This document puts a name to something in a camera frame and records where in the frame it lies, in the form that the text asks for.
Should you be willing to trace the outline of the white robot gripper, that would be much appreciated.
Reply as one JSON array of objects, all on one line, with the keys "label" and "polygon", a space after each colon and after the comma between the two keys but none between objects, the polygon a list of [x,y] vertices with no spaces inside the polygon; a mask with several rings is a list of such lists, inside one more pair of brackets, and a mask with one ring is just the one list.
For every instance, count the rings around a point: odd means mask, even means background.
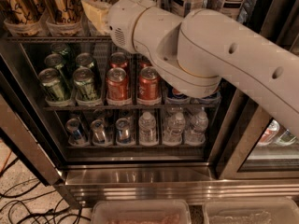
[{"label": "white robot gripper", "polygon": [[130,53],[135,53],[133,36],[139,17],[148,8],[156,6],[152,0],[120,0],[113,6],[101,1],[81,0],[81,4],[97,32],[110,34],[116,46]]}]

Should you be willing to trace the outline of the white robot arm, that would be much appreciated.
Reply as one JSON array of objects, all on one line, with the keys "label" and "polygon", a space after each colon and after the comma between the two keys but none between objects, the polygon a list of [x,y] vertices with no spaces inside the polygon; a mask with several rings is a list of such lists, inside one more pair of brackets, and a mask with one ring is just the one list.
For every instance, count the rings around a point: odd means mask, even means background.
[{"label": "white robot arm", "polygon": [[225,79],[299,134],[299,58],[241,23],[210,9],[180,17],[152,0],[82,0],[100,32],[147,57],[182,93],[201,98]]}]

